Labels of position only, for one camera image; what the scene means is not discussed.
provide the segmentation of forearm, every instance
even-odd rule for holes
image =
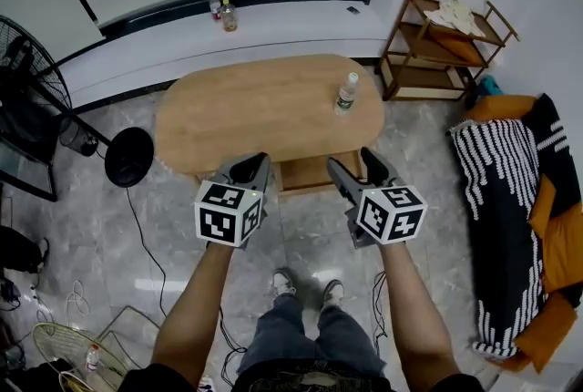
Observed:
[[[459,372],[449,333],[404,242],[382,246],[381,255],[403,370],[412,390],[425,390],[442,374]],[[417,374],[420,369],[424,377]]]
[[[162,324],[152,363],[181,373],[194,387],[199,383],[214,339],[220,299],[233,249],[212,243]]]

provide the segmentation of marble floor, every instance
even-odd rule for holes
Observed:
[[[162,96],[154,93],[134,98],[90,111],[84,118],[109,137],[129,126],[153,132]],[[459,190],[461,175],[445,136],[447,127],[459,120],[460,108],[457,103],[437,101],[384,103],[384,129],[373,148],[391,161],[429,204],[424,228],[408,247],[449,328],[460,368],[488,386],[497,370],[469,347],[476,330],[465,205]],[[15,337],[26,335],[37,318],[45,316],[60,324],[68,319],[72,326],[98,334],[128,304],[161,323],[160,270],[142,249],[126,193],[107,180],[102,159],[97,155],[84,158],[59,146],[55,179],[56,203],[4,188],[2,224],[12,224],[33,241],[47,238],[51,244],[36,291],[40,306],[30,290],[33,279],[7,271],[7,277],[23,294],[21,308],[5,316]],[[191,179],[173,173],[157,160],[146,179],[129,190],[146,245],[168,275],[163,298],[167,311],[178,299],[204,247],[194,236],[195,193]],[[373,279],[381,270],[381,260],[375,248],[354,250],[343,216],[346,208],[347,202],[335,191],[278,198],[271,180],[266,205],[269,216],[252,235],[247,251],[235,252],[223,295],[227,327],[241,345],[250,342],[257,319],[270,308],[271,273],[281,266],[292,268],[302,287],[311,290],[304,311],[308,336],[317,336],[314,289],[323,288],[332,278],[345,283],[346,311],[368,333],[373,331]],[[66,303],[75,280],[83,284],[88,315],[80,314],[74,302]],[[386,293],[384,317],[390,326]],[[131,359],[145,366],[156,327],[133,311],[125,311],[111,329]],[[389,338],[381,340],[385,374],[395,390],[405,391],[390,328],[387,330]],[[117,353],[113,336],[106,341]],[[22,345],[30,366],[42,362],[32,335]],[[229,390],[220,379],[228,352],[218,331],[207,374],[221,392]],[[238,363],[236,357],[229,365],[231,379]]]

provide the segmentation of black shirt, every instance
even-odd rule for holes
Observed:
[[[150,365],[146,369],[130,371],[119,392],[142,390],[172,390],[194,392],[194,387],[174,369]],[[321,360],[276,359],[259,363],[243,372],[233,392],[394,392],[384,377],[372,377],[348,366]],[[446,377],[431,392],[484,392],[473,376],[457,374]]]

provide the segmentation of leg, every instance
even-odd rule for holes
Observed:
[[[273,308],[260,317],[238,374],[271,359],[315,358],[315,343],[304,334],[303,306],[295,296],[295,289],[278,290],[276,286],[276,291],[280,295],[273,301]]]
[[[324,359],[341,361],[361,373],[382,376],[384,361],[374,351],[371,339],[350,315],[340,309],[341,288],[342,284],[332,281],[324,291],[324,308],[318,321],[320,336],[316,345]],[[336,299],[333,296],[330,299],[329,292],[336,292]]]

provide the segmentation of floor fan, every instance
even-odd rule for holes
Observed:
[[[82,120],[51,56],[23,27],[1,15],[0,104],[0,131],[25,148],[57,134],[64,145],[90,156],[100,141],[107,146],[105,170],[115,185],[134,186],[148,173],[154,158],[149,134],[128,128],[110,140]]]

